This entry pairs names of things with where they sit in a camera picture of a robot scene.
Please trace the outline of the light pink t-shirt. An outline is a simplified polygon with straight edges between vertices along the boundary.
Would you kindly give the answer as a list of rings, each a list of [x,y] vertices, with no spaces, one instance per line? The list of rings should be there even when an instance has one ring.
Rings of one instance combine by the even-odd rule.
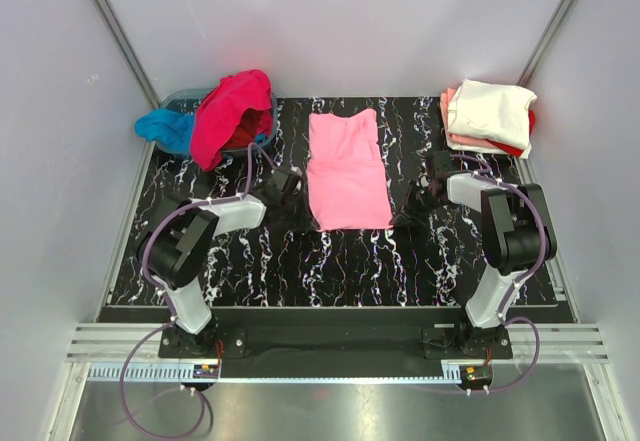
[[[377,113],[309,117],[309,206],[321,231],[387,229],[392,210]]]

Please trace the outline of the blue plastic basket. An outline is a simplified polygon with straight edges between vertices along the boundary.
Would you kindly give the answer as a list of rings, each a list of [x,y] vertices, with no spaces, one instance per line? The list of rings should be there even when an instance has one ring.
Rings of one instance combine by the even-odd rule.
[[[210,89],[190,89],[175,92],[168,96],[161,104],[163,109],[178,112],[180,114],[192,114],[194,113],[201,101],[210,93]],[[258,146],[264,149],[268,149],[274,139],[276,138],[279,121],[278,121],[278,100],[274,93],[271,94],[272,105],[272,128],[268,135],[259,135]],[[160,141],[155,142],[155,146],[158,150],[170,154],[179,159],[190,159],[191,155],[188,151],[177,151],[166,147]]]

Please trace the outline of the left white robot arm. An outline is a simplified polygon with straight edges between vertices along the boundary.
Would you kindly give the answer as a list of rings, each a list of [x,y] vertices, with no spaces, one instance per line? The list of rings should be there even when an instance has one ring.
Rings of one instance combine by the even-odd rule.
[[[199,274],[214,238],[304,216],[305,179],[297,168],[274,168],[263,181],[226,198],[163,201],[138,243],[142,275],[170,312],[163,340],[185,354],[207,356],[222,347],[217,321],[204,300]]]

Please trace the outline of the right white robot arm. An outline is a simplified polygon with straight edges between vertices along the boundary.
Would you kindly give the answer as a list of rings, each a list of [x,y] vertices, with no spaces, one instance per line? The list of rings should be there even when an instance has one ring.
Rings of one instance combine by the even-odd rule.
[[[467,155],[439,151],[427,173],[410,183],[394,227],[425,226],[430,213],[459,205],[480,214],[485,268],[449,329],[423,332],[427,359],[511,356],[507,313],[525,283],[555,257],[557,240],[542,188],[492,178],[491,167]]]

